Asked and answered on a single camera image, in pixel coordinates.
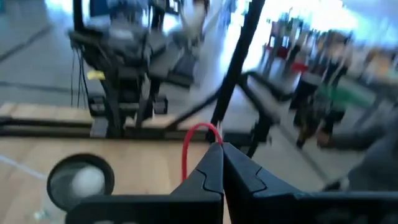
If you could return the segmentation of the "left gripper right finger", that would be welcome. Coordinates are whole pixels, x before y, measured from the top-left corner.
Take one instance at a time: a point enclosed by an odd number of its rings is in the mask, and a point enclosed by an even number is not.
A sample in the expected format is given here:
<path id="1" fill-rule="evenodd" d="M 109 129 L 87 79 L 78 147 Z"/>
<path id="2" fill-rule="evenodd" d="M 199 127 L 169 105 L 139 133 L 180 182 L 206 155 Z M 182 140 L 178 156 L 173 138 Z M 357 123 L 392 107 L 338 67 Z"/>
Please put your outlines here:
<path id="1" fill-rule="evenodd" d="M 395 192 L 302 192 L 223 144 L 232 224 L 398 224 Z"/>

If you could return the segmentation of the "thin red rubber band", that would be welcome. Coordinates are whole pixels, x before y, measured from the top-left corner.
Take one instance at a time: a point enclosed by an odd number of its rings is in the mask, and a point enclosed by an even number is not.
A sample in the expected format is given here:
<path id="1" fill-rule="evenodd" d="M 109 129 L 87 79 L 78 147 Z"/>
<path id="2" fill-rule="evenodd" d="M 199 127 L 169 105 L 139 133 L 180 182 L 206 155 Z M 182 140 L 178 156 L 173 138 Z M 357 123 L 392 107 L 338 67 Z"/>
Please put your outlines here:
<path id="1" fill-rule="evenodd" d="M 195 131 L 199 128 L 208 128 L 215 135 L 215 141 L 219 145 L 223 145 L 223 137 L 222 137 L 222 127 L 221 123 L 218 122 L 216 126 L 211 123 L 198 123 L 192 126 L 186 133 L 183 146 L 182 146 L 182 160 L 181 160 L 181 182 L 187 179 L 187 159 L 188 159 L 188 148 L 190 145 L 190 141 L 195 134 Z"/>

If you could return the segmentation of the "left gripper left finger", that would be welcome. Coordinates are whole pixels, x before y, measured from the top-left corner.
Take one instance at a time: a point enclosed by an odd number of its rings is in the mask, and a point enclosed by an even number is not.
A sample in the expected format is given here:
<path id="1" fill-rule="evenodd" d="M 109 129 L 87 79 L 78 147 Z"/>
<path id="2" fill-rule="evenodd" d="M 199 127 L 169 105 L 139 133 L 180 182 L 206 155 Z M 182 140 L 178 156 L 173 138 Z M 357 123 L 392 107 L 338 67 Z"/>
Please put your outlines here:
<path id="1" fill-rule="evenodd" d="M 68 212 L 65 224 L 222 224 L 223 148 L 214 143 L 168 195 L 102 195 Z"/>

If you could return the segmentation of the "white cup with black rim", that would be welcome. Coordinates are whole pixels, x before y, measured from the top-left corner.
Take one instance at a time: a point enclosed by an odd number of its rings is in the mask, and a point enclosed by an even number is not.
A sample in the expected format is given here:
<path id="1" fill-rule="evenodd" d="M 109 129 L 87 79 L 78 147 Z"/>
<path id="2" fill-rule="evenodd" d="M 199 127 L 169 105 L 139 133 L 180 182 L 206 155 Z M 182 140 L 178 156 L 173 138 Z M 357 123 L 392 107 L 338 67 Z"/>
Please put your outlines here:
<path id="1" fill-rule="evenodd" d="M 68 212 L 83 199 L 73 194 L 72 179 L 75 174 L 86 166 L 100 169 L 105 177 L 103 191 L 96 195 L 110 195 L 114 189 L 114 171 L 107 161 L 95 154 L 78 153 L 69 155 L 56 163 L 47 177 L 47 195 L 59 209 Z"/>

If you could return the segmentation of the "white ball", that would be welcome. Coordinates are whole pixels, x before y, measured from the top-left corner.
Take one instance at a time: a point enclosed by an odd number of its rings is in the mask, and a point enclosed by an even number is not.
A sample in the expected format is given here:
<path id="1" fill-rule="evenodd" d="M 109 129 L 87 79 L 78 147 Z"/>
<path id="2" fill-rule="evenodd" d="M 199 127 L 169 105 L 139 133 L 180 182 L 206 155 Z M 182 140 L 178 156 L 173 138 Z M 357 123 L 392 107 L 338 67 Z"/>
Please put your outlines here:
<path id="1" fill-rule="evenodd" d="M 100 194 L 105 185 L 103 172 L 93 166 L 80 169 L 72 179 L 72 192 L 75 196 L 84 198 Z"/>

